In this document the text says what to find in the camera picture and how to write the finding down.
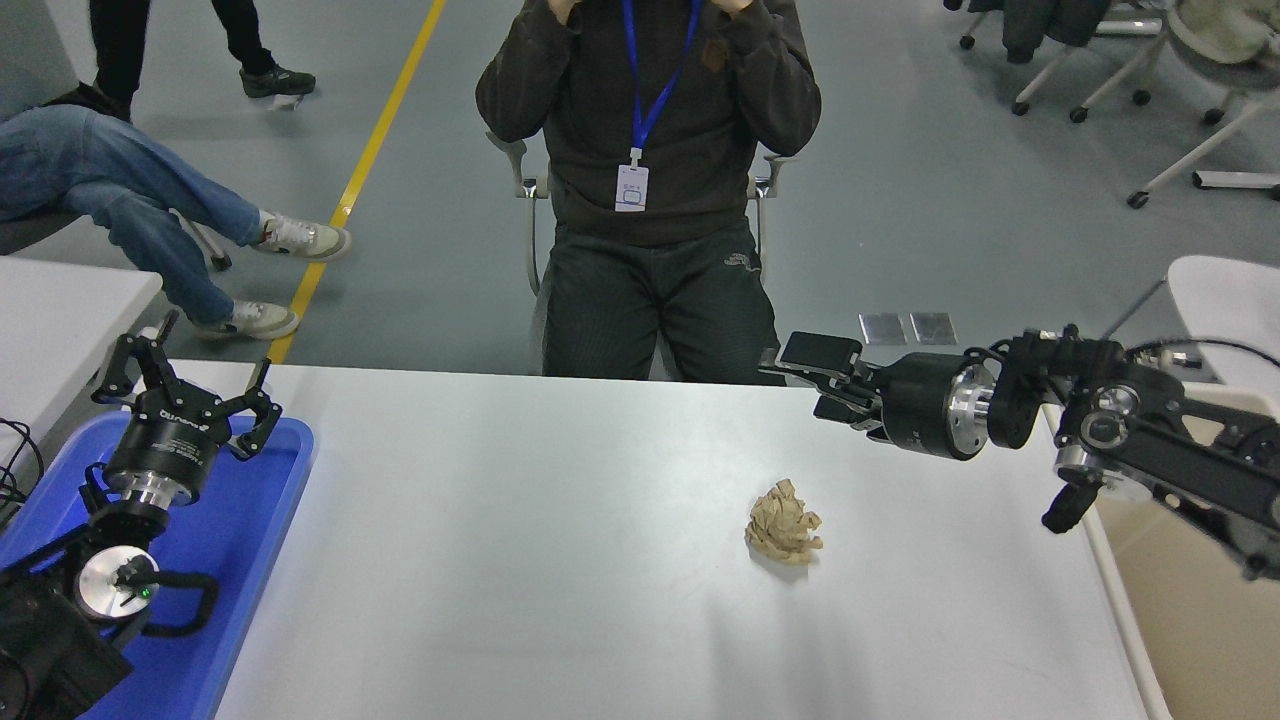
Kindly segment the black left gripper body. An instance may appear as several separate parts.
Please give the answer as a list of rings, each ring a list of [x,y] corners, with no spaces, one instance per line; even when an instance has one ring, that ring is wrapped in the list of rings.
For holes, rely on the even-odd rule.
[[[138,395],[132,418],[104,469],[104,480],[116,493],[134,477],[151,473],[177,482],[184,493],[200,493],[212,471],[230,424],[212,411],[221,400],[200,387],[169,398],[165,389]]]

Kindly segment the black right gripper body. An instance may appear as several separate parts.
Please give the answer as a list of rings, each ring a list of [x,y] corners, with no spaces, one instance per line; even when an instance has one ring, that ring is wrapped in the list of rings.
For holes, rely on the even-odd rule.
[[[881,421],[900,448],[937,457],[972,459],[950,424],[955,382],[972,365],[963,355],[908,354],[879,372]]]

